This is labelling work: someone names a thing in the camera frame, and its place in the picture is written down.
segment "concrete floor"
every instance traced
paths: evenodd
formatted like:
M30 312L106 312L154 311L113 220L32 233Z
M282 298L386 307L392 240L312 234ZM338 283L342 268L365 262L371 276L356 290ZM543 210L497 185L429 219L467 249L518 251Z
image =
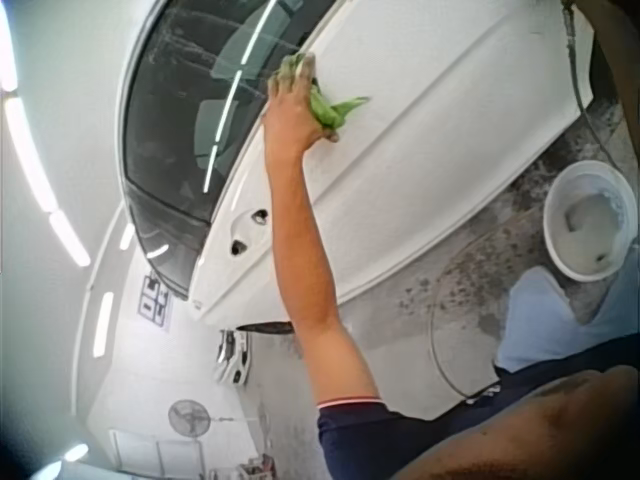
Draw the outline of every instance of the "concrete floor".
M597 130L637 193L638 171L622 110L613 100L590 107ZM473 393L495 380L509 288L534 265L556 275L581 321L597 308L607 282L577 284L551 264L542 237L542 205L567 165L603 159L578 120L507 190L445 241L341 308L384 400L405 415L434 418L461 400L436 368L429 323L443 372ZM243 405L258 410L252 433L276 460L279 478L330 478L317 443L317 411L293 336L252 336L253 365Z

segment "soapy water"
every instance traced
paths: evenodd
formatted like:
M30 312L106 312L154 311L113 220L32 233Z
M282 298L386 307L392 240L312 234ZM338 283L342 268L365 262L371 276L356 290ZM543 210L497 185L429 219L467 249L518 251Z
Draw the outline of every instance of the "soapy water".
M583 275L601 272L611 266L621 215L616 202L606 193L590 195L565 212L566 230L556 238L562 261Z

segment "green microfiber towel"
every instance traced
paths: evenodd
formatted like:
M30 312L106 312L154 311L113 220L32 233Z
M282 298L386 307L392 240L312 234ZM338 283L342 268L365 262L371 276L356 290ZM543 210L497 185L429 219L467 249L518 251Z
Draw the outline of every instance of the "green microfiber towel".
M282 60L280 69L288 69L292 75L295 75L304 57L304 53L287 56ZM343 127L347 121L347 115L368 101L369 97L356 97L346 102L331 105L322 94L318 79L313 79L313 85L311 86L311 112L324 129L336 131Z

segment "car window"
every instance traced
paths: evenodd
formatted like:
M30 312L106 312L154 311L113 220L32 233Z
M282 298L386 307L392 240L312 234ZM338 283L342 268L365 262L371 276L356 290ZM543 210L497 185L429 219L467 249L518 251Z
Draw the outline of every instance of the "car window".
M268 77L333 3L171 0L147 37L125 106L125 196L134 222L144 223L136 231L145 253L170 245L150 262L181 296L206 235L191 244L170 225L192 219L208 231L266 103Z

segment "ceiling light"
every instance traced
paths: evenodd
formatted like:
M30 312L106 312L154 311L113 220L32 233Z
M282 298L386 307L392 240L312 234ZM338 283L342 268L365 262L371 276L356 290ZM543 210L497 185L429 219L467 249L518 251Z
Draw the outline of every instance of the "ceiling light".
M277 0L270 0L269 4L267 5L267 8L264 9L264 13L262 14L262 17L260 17L260 20L258 21L258 25L256 25L256 29L253 32L253 35L251 36L251 40L249 40L249 44L247 45L247 49L244 51L244 55L242 56L242 65L246 65L247 61L249 60L249 56L251 55L251 51L253 50L253 47L256 44L256 40L258 40L258 35L260 35L260 32L262 31L262 28L264 27L264 24L267 22L267 18L269 17L269 14L271 14L271 10L273 10L273 7L275 6Z
M31 193L36 197L42 210L47 213L55 212L58 209L58 202L40 162L36 145L33 142L22 99L9 98L5 102L4 108L11 138L13 139L22 171L27 177Z
M124 232L122 232L122 238L120 239L120 250L127 250L129 248L134 233L136 233L136 229L133 224L127 223L127 226L124 227Z
M204 179L204 188L203 192L207 193L209 191L209 184L211 183L211 172L213 171L213 164L216 161L216 155L218 155L218 144L213 146L211 150L211 155L209 155L209 166L207 167L207 176Z
M86 443L81 443L80 445L76 445L67 453L64 454L64 459L67 462L75 462L84 457L89 451L89 446Z
M55 480L60 475L60 470L62 470L62 462L52 463L34 473L31 480Z
M109 321L111 320L111 308L113 307L113 292L107 292L102 296L98 323L96 324L96 336L93 339L93 357L100 358L107 351L107 334L109 333Z
M222 111L222 116L220 117L220 123L218 124L218 131L216 132L216 143L218 143L222 138L224 124L227 122L227 117L229 116L229 110L231 109L231 102L233 101L233 97L235 97L236 95L236 90L238 89L238 84L240 83L241 76L242 76L242 70L238 70L236 72L235 78L233 79L233 83L231 84L231 89L229 90L229 96L227 97L227 103L224 104L224 110Z
M64 248L69 252L71 258L80 267L86 267L91 263L89 254L80 243L80 239L73 230L73 227L69 223L67 216L62 210L52 213L49 216L49 223L53 227L53 231L56 232L58 238L62 242Z
M169 250L169 245L163 245L158 250L154 250L153 252L147 253L147 258L149 260L151 260L152 258L159 257L160 255L162 255L167 250Z
M0 85L7 92L18 88L16 62L9 31L9 20L4 5L0 2Z

